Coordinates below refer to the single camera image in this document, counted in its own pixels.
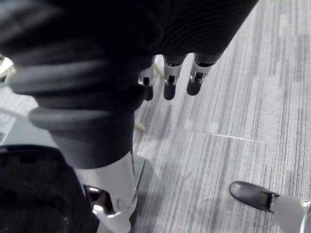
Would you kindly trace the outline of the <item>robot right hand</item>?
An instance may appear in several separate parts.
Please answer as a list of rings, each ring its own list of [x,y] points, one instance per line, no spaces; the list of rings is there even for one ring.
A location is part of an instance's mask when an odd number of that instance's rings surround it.
[[[185,57],[209,69],[255,7],[254,0],[3,0],[0,53],[9,85],[38,106],[30,121],[47,130],[96,217],[114,233],[131,230],[137,205],[135,111],[151,98],[144,78],[161,54],[178,76]]]

